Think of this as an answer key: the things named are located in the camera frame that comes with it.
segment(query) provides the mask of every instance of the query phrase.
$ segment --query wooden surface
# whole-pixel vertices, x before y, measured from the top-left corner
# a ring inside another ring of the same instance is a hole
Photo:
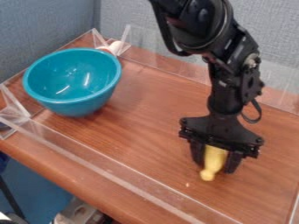
[[[121,59],[121,64],[116,92],[95,115],[73,119],[44,110],[33,120],[235,220],[286,223],[299,173],[298,116],[263,106],[263,121],[246,124],[266,139],[259,159],[246,159],[234,175],[221,173],[205,183],[199,179],[201,168],[192,162],[189,145],[177,137],[177,122],[184,116],[207,115],[209,89],[128,60]],[[0,149],[121,223],[183,223],[21,134],[0,142]]]

